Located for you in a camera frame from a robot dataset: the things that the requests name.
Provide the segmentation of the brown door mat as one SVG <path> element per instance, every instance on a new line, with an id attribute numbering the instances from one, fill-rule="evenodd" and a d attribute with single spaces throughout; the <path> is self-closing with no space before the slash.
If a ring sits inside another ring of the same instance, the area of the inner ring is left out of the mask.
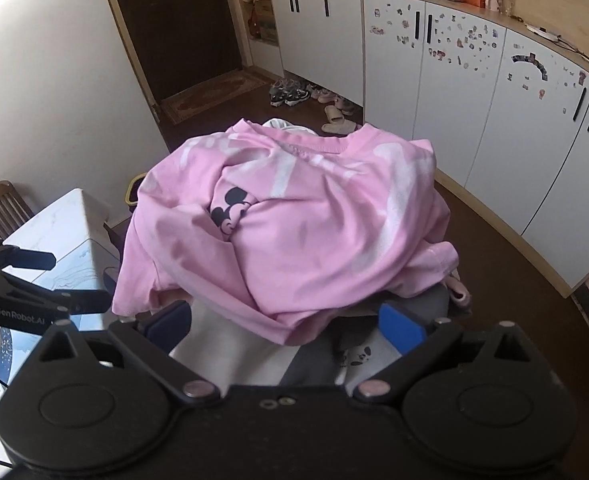
<path id="1" fill-rule="evenodd" d="M 161 103 L 161 107 L 168 119 L 178 125 L 267 82 L 270 80 L 248 70 L 234 70 L 171 96 Z"/>

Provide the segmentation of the pink Mickey t-shirt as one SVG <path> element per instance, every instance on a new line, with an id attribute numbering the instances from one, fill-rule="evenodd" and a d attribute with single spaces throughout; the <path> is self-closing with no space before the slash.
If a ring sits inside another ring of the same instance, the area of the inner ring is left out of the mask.
<path id="1" fill-rule="evenodd" d="M 459 263 L 430 142 L 364 126 L 343 138 L 237 122 L 148 171 L 112 309 L 186 292 L 275 344 L 315 339 L 377 292 L 413 297 Z"/>

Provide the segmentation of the pink slippers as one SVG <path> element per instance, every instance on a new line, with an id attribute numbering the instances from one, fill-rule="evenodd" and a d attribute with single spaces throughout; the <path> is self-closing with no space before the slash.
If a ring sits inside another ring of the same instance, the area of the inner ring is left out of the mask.
<path id="1" fill-rule="evenodd" d="M 309 84 L 306 89 L 311 93 L 313 100 L 323 104 L 327 119 L 321 126 L 323 133 L 348 136 L 360 128 L 360 124 L 354 120 L 360 113 L 359 105 L 317 84 Z"/>

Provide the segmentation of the grey white panda garment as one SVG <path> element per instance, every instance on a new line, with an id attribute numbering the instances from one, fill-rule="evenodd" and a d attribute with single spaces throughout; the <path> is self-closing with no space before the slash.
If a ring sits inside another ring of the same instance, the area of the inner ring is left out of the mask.
<path id="1" fill-rule="evenodd" d="M 191 330 L 171 356 L 223 392 L 234 385 L 337 385 L 351 391 L 401 356 L 379 330 L 383 304 L 430 323 L 447 315 L 448 303 L 442 284 L 413 298 L 378 292 L 344 309 L 309 344 L 279 346 L 198 302 L 192 307 Z"/>

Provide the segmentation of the dark brown entrance door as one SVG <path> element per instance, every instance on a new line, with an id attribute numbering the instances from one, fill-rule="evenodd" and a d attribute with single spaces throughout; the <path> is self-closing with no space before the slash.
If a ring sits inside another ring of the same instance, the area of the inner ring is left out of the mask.
<path id="1" fill-rule="evenodd" d="M 109 0 L 153 110 L 176 94 L 240 70 L 229 0 Z"/>

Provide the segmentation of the white cabinet row with stickers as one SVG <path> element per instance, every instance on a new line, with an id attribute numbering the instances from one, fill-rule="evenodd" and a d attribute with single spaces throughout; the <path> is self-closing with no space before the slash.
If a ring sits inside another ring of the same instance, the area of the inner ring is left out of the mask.
<path id="1" fill-rule="evenodd" d="M 428 0 L 272 0 L 284 69 L 427 139 L 437 175 L 562 295 L 589 278 L 589 69 Z"/>

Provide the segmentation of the wooden chair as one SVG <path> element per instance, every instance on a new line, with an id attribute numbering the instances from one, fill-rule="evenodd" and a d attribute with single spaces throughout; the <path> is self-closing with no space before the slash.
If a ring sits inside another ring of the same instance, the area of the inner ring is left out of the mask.
<path id="1" fill-rule="evenodd" d="M 6 240 L 33 217 L 34 212 L 14 185 L 7 180 L 0 181 L 0 238 Z"/>

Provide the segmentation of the grey black sneakers pair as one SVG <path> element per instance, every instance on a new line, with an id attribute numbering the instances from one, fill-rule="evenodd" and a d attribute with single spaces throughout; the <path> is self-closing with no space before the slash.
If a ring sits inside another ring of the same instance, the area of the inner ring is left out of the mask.
<path id="1" fill-rule="evenodd" d="M 311 92 L 300 80 L 280 79 L 275 81 L 270 87 L 270 105 L 279 107 L 287 105 L 288 107 L 296 106 L 307 101 L 311 97 Z"/>

